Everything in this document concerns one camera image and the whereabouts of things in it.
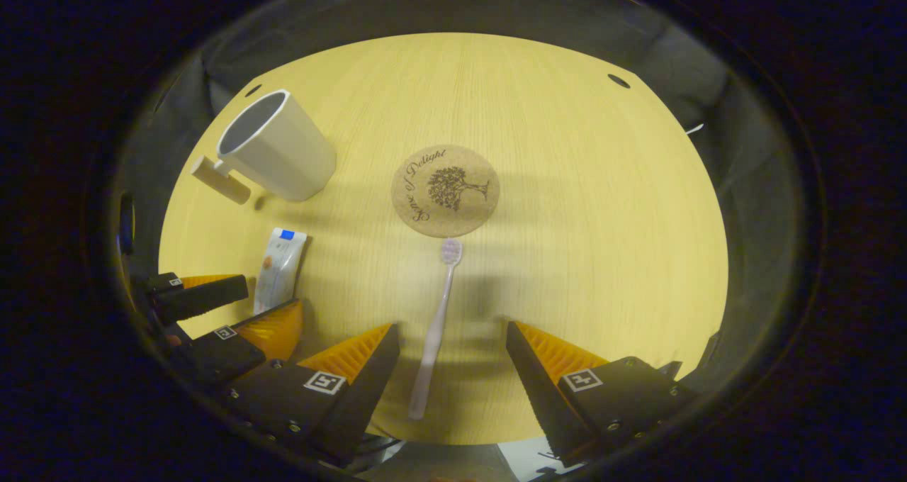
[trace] toothbrush handle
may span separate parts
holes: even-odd
[[[441,334],[444,333],[444,316],[447,314],[447,298],[451,294],[451,282],[454,280],[454,266],[447,269],[447,283],[444,284],[444,295],[441,296],[441,303],[438,305],[438,311],[434,314],[432,326],[428,328],[428,334],[425,336],[425,347],[422,349],[422,363],[419,365],[419,372],[415,375],[415,385],[412,385],[412,397],[409,401],[409,417],[412,420],[421,420],[425,414],[425,404],[428,404],[428,386],[432,382],[432,371],[434,370],[434,360],[438,357],[438,350],[441,349]]]

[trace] toothbrush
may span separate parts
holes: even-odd
[[[444,295],[441,295],[441,304],[434,314],[432,326],[428,328],[425,336],[425,347],[422,349],[422,363],[415,376],[415,385],[412,385],[412,397],[409,401],[409,417],[412,420],[421,420],[425,414],[425,404],[428,402],[428,385],[432,382],[434,360],[441,349],[441,334],[444,333],[444,316],[447,314],[447,298],[451,294],[451,282],[454,280],[454,268],[463,258],[463,243],[458,240],[447,239],[441,245],[441,260],[447,265],[447,283],[444,285]]]

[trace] white cup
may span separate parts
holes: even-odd
[[[239,203],[249,198],[249,189],[230,178],[231,169],[288,201],[304,201],[325,187],[337,163],[321,131],[283,89],[231,121],[220,136],[218,158],[211,163],[202,156],[192,174]]]

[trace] mug rim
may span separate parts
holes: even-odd
[[[281,104],[279,104],[278,107],[275,108],[275,110],[273,111],[273,113],[270,114],[270,116],[268,117],[268,119],[266,119],[266,120],[258,127],[258,129],[256,129],[252,134],[250,134],[249,137],[246,137],[246,140],[243,140],[239,145],[237,145],[236,147],[234,147],[234,148],[233,148],[232,150],[230,150],[229,152],[223,152],[223,151],[221,150],[221,147],[223,146],[224,139],[227,137],[227,133],[229,133],[229,132],[230,132],[230,129],[233,127],[233,124],[235,124],[236,121],[238,121],[239,119],[241,119],[241,118],[243,117],[243,115],[245,115],[246,112],[249,111],[250,108],[252,108],[253,106],[259,104],[259,102],[265,101],[267,98],[272,97],[272,96],[277,95],[277,94],[282,94],[282,95],[283,95],[283,100],[281,101]],[[245,147],[246,144],[249,143],[250,140],[252,140],[252,139],[255,138],[256,136],[258,136],[259,133],[261,133],[261,131],[262,131],[263,129],[265,129],[265,127],[268,126],[268,124],[270,124],[270,121],[272,121],[272,120],[274,119],[274,117],[276,117],[276,114],[281,113],[281,111],[283,110],[284,106],[286,105],[286,101],[287,101],[288,99],[289,99],[289,91],[286,90],[286,89],[278,89],[278,90],[276,90],[276,91],[269,92],[268,94],[265,94],[265,95],[263,95],[262,97],[256,99],[255,101],[250,102],[249,104],[247,104],[247,105],[246,105],[246,108],[243,108],[242,111],[240,111],[240,113],[238,113],[238,114],[236,115],[236,117],[234,117],[233,120],[230,121],[230,124],[227,124],[227,127],[224,128],[223,133],[220,134],[220,139],[218,140],[218,146],[217,146],[218,156],[219,156],[219,157],[223,157],[223,156],[226,156],[226,155],[235,155],[235,153],[236,153],[237,150],[240,150],[240,149],[242,149],[243,147]]]

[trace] round table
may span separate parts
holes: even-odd
[[[247,94],[253,88],[260,87]],[[252,188],[244,205],[188,172],[230,120],[292,92],[337,152],[304,202]],[[488,223],[460,239],[444,340],[421,421],[406,417],[446,271],[441,240],[407,227],[391,179],[422,148],[460,145],[495,167]],[[294,359],[399,323],[398,365],[369,432],[443,444],[540,437],[505,350],[506,320],[605,359],[696,366],[719,329],[728,253],[715,191],[684,130],[635,75],[557,46],[425,33],[325,50],[253,79],[192,150],[163,224],[159,271],[256,276],[275,227],[310,236]],[[182,321],[192,337],[252,314],[245,299]]]

